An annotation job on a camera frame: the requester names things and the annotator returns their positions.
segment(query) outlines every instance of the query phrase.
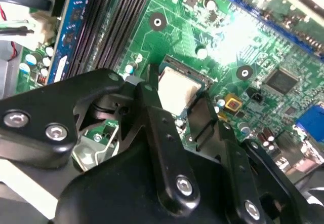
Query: white connector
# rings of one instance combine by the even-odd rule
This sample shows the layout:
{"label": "white connector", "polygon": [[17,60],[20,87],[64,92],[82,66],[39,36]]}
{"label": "white connector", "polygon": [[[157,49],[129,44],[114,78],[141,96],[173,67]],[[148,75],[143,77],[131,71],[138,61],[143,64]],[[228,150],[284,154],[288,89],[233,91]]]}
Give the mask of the white connector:
{"label": "white connector", "polygon": [[44,12],[29,13],[29,8],[20,5],[9,3],[1,3],[7,20],[27,20],[34,33],[29,33],[26,36],[11,35],[0,36],[0,40],[14,41],[30,50],[35,50],[39,44],[45,44],[50,41],[55,35],[56,17],[49,17]]}

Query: black plastic bracket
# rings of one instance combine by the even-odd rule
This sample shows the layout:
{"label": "black plastic bracket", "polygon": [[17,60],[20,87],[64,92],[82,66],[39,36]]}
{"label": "black plastic bracket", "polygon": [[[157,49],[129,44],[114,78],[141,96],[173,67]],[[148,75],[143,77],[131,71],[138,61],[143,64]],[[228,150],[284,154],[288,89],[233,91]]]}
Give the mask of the black plastic bracket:
{"label": "black plastic bracket", "polygon": [[241,146],[247,152],[257,178],[262,181],[264,192],[271,193],[277,203],[280,223],[323,223],[323,207],[308,204],[264,149],[249,139],[243,141]]}
{"label": "black plastic bracket", "polygon": [[139,136],[145,138],[159,201],[172,215],[187,216],[198,206],[200,192],[174,119],[162,109],[156,88],[148,83],[136,86],[135,105],[131,118],[119,123],[119,150],[128,149]]}
{"label": "black plastic bracket", "polygon": [[[115,72],[100,69],[1,100],[0,157],[42,168],[64,165],[90,104],[104,94],[119,91],[123,83]],[[8,126],[5,116],[12,112],[26,115],[26,125]],[[67,131],[63,140],[47,137],[46,129],[52,125]]]}
{"label": "black plastic bracket", "polygon": [[232,127],[218,120],[208,93],[188,110],[188,120],[191,136],[198,143],[197,150],[217,158],[223,166],[229,221],[266,223],[247,154],[239,147]]}

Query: electrolytic capacitor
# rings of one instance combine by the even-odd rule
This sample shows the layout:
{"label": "electrolytic capacitor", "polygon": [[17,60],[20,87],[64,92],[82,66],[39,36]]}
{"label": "electrolytic capacitor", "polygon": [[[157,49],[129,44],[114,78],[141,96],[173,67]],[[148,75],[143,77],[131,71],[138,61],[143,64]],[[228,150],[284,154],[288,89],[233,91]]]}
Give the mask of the electrolytic capacitor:
{"label": "electrolytic capacitor", "polygon": [[33,52],[31,54],[27,54],[25,56],[25,60],[30,66],[36,66],[36,64],[42,60],[42,55],[38,52]]}
{"label": "electrolytic capacitor", "polygon": [[264,147],[267,147],[269,145],[269,141],[263,133],[258,133],[257,137],[262,142]]}
{"label": "electrolytic capacitor", "polygon": [[52,57],[54,54],[54,48],[51,46],[48,46],[45,48],[45,52],[46,52],[47,56]]}
{"label": "electrolytic capacitor", "polygon": [[30,67],[28,66],[28,64],[26,63],[21,63],[19,65],[19,69],[20,71],[22,71],[23,73],[30,73]]}
{"label": "electrolytic capacitor", "polygon": [[206,10],[211,11],[215,10],[217,5],[214,0],[204,0],[204,7]]}
{"label": "electrolytic capacitor", "polygon": [[274,141],[274,135],[270,128],[264,127],[262,132],[268,141]]}
{"label": "electrolytic capacitor", "polygon": [[251,128],[246,122],[239,123],[237,127],[244,135],[248,135],[251,133]]}
{"label": "electrolytic capacitor", "polygon": [[51,59],[49,57],[44,57],[42,62],[45,67],[49,67],[51,65]]}
{"label": "electrolytic capacitor", "polygon": [[47,68],[41,68],[40,74],[46,78],[49,75],[49,71],[47,70]]}

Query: green circuit board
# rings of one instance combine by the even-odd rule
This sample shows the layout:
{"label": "green circuit board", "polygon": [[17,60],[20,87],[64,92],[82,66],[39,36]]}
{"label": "green circuit board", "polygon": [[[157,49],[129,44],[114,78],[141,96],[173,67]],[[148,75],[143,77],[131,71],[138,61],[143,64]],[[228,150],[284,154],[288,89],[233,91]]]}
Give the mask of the green circuit board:
{"label": "green circuit board", "polygon": [[[240,99],[239,111],[243,114],[239,117],[221,110],[239,140],[246,137],[238,128],[241,122],[248,123],[253,137],[265,126],[275,134],[284,129],[294,133],[295,119],[311,105],[324,100],[323,63],[230,1],[214,1],[217,10],[211,22],[204,0],[196,0],[194,7],[184,0],[150,0],[118,68],[119,73],[124,74],[125,66],[136,62],[134,74],[145,79],[148,64],[161,63],[168,54],[212,79],[209,94],[213,98],[224,98],[231,93]],[[150,17],[155,13],[163,14],[167,20],[163,30],[152,29]],[[206,47],[206,59],[197,58],[199,46]],[[248,80],[236,75],[244,65],[253,70]],[[265,84],[276,69],[288,72],[297,80],[289,93],[277,93]],[[264,98],[261,103],[247,95],[249,87],[261,91]],[[186,140],[189,130],[187,127],[182,135],[187,145],[191,144]]]}

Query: screw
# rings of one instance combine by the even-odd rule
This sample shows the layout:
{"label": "screw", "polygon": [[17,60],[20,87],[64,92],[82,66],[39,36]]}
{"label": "screw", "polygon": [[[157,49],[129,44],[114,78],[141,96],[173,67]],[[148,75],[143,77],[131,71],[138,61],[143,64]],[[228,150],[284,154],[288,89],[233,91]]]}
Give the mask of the screw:
{"label": "screw", "polygon": [[251,145],[253,146],[253,148],[255,148],[255,149],[258,149],[259,148],[259,146],[255,143],[255,142],[251,142]]}
{"label": "screw", "polygon": [[224,127],[225,127],[226,129],[231,129],[231,126],[230,126],[228,123],[224,123]]}
{"label": "screw", "polygon": [[95,135],[93,136],[93,140],[94,140],[95,142],[100,142],[100,141],[102,140],[102,136],[101,136],[100,134],[95,134]]}
{"label": "screw", "polygon": [[244,203],[245,209],[247,210],[248,214],[253,217],[254,220],[260,219],[260,212],[258,208],[250,201],[247,200]]}
{"label": "screw", "polygon": [[29,118],[26,114],[20,113],[18,111],[8,113],[4,117],[4,123],[12,128],[24,127],[29,122]]}
{"label": "screw", "polygon": [[192,185],[189,180],[185,177],[178,177],[177,178],[177,187],[180,192],[185,195],[189,196],[192,194]]}
{"label": "screw", "polygon": [[149,90],[149,91],[152,91],[153,90],[150,85],[145,85],[144,87],[145,87],[146,90]]}
{"label": "screw", "polygon": [[49,139],[55,141],[62,141],[67,137],[67,130],[58,124],[48,126],[45,133]]}
{"label": "screw", "polygon": [[118,76],[115,75],[114,73],[110,73],[109,78],[111,78],[113,81],[118,81],[119,80]]}

